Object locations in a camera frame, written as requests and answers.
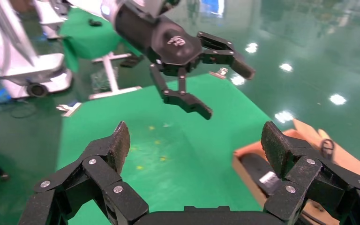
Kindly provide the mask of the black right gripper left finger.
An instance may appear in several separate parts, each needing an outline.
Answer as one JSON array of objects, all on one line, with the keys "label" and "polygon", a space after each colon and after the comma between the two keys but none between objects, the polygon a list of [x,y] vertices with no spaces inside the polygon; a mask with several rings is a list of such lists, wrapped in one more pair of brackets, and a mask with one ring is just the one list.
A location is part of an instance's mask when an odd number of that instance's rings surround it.
[{"label": "black right gripper left finger", "polygon": [[111,224],[135,224],[149,207],[120,175],[129,149],[121,121],[112,135],[90,142],[78,159],[34,186],[19,224],[66,225],[90,201]]}]

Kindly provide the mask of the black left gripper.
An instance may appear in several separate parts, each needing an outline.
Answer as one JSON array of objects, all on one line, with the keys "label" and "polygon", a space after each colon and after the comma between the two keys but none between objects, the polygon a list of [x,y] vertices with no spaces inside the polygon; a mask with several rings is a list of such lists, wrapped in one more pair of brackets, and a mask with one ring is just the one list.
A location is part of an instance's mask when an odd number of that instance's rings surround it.
[{"label": "black left gripper", "polygon": [[159,60],[168,67],[181,67],[177,73],[178,90],[172,90],[161,75],[159,65],[150,65],[150,76],[165,104],[177,105],[187,113],[196,112],[210,120],[213,111],[186,91],[187,71],[183,67],[196,67],[200,61],[228,65],[247,80],[254,77],[255,70],[232,42],[201,31],[193,37],[164,15],[177,5],[177,2],[116,2],[114,29],[151,62]]}]

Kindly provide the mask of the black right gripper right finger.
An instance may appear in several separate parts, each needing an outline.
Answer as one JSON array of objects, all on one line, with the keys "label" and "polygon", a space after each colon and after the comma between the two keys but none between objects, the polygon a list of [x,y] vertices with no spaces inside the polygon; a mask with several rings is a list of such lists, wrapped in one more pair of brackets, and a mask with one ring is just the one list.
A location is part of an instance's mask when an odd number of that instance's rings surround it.
[{"label": "black right gripper right finger", "polygon": [[261,145],[282,185],[263,211],[293,225],[308,200],[319,203],[342,225],[360,225],[360,175],[323,158],[302,139],[284,135],[268,121]]}]

